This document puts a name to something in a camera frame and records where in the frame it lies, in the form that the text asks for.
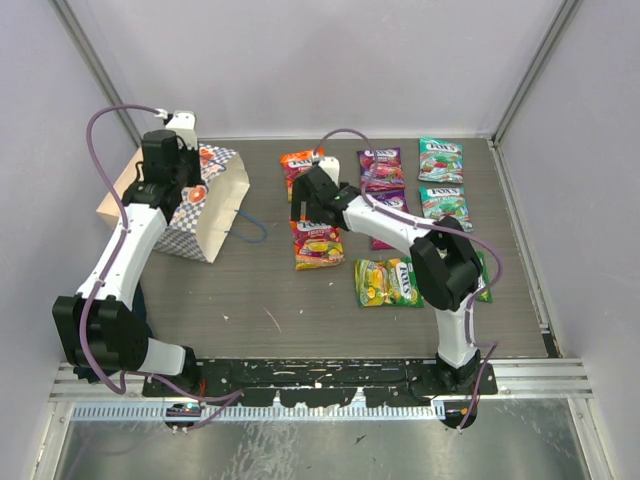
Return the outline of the purple snack packet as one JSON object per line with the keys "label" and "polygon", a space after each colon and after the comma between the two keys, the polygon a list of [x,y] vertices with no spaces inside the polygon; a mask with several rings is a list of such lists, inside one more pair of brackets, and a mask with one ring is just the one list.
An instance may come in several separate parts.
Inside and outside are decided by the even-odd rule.
{"label": "purple snack packet", "polygon": [[405,188],[399,147],[379,149],[376,153],[371,150],[361,150],[357,154],[361,186],[366,191],[384,192]]}
{"label": "purple snack packet", "polygon": [[[405,192],[403,190],[377,192],[377,193],[373,193],[372,197],[386,207],[389,207],[391,209],[398,210],[404,213],[409,212]],[[384,250],[384,249],[392,249],[392,246],[386,244],[380,239],[371,238],[371,248],[373,250]]]}

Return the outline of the teal mint candy packet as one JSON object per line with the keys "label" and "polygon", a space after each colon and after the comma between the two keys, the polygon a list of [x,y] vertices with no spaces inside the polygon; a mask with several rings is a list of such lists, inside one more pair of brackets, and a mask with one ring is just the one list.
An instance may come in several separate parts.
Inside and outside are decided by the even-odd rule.
{"label": "teal mint candy packet", "polygon": [[418,179],[424,182],[462,184],[463,154],[461,144],[422,137],[419,141]]}

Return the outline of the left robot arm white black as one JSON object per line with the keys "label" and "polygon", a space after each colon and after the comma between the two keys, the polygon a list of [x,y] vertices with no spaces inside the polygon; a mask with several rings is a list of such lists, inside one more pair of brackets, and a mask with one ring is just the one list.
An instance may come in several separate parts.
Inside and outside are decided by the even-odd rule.
{"label": "left robot arm white black", "polygon": [[141,152],[135,180],[115,196],[120,218],[105,251],[74,295],[56,299],[52,314],[66,359],[83,378],[106,382],[115,372],[138,372],[195,385],[200,368],[194,351],[154,339],[134,311],[142,271],[183,190],[202,182],[195,130],[150,131]]}

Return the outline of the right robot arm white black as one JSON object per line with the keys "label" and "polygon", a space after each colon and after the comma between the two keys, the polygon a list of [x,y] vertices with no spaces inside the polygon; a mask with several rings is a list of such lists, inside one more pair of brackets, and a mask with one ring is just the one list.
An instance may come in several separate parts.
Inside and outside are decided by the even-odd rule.
{"label": "right robot arm white black", "polygon": [[374,237],[408,256],[419,293],[436,314],[439,382],[451,392],[471,384],[480,368],[473,310],[482,265],[455,218],[432,221],[392,209],[334,182],[318,165],[294,180],[291,216]]}

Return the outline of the blue checkered paper bag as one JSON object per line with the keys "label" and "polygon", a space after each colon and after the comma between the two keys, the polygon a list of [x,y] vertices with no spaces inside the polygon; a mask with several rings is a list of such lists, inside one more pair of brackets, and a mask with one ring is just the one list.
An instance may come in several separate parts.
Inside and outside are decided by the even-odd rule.
{"label": "blue checkered paper bag", "polygon": [[154,249],[212,263],[231,233],[250,183],[237,151],[201,143],[199,155],[204,183],[182,191],[182,203]]}

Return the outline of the green snack packet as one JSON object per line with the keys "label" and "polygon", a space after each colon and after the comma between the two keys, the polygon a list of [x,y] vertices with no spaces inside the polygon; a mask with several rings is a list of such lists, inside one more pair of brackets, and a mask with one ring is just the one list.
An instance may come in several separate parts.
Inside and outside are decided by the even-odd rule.
{"label": "green snack packet", "polygon": [[362,308],[424,307],[409,257],[384,261],[357,259],[354,264],[354,281],[357,302]]}
{"label": "green snack packet", "polygon": [[483,252],[478,251],[477,256],[482,267],[482,272],[478,280],[478,288],[482,291],[482,293],[477,297],[477,300],[486,303],[492,303],[493,296],[491,293],[491,289],[488,287],[488,283],[490,280],[488,263]]}

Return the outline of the orange snack packet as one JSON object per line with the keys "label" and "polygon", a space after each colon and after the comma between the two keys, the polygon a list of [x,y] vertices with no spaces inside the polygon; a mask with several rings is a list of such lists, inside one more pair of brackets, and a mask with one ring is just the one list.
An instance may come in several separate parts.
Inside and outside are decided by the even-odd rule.
{"label": "orange snack packet", "polygon": [[280,158],[280,164],[284,172],[288,202],[292,201],[293,183],[295,179],[309,170],[313,165],[313,161],[318,160],[319,157],[323,155],[324,149],[320,148],[317,152],[309,149],[285,154]]}
{"label": "orange snack packet", "polygon": [[344,261],[341,230],[309,221],[291,221],[296,270],[331,267]]}

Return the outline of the dark navy cloth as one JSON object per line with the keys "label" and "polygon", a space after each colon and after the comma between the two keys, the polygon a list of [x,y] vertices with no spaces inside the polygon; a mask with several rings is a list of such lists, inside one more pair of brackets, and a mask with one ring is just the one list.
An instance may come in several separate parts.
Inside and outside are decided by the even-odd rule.
{"label": "dark navy cloth", "polygon": [[[147,308],[141,283],[138,283],[136,286],[132,307],[134,315],[144,323],[149,336],[153,337],[152,329],[148,323]],[[86,380],[89,384],[99,382],[99,377],[90,367],[76,366],[73,369],[73,373],[78,379]]]}

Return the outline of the teal white snack packet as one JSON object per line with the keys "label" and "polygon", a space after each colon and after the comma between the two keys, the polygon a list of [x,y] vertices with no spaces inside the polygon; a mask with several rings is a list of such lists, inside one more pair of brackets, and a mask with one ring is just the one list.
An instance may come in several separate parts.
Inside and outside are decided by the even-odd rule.
{"label": "teal white snack packet", "polygon": [[441,187],[419,189],[423,216],[434,221],[445,216],[455,218],[467,233],[473,231],[469,210],[462,187]]}

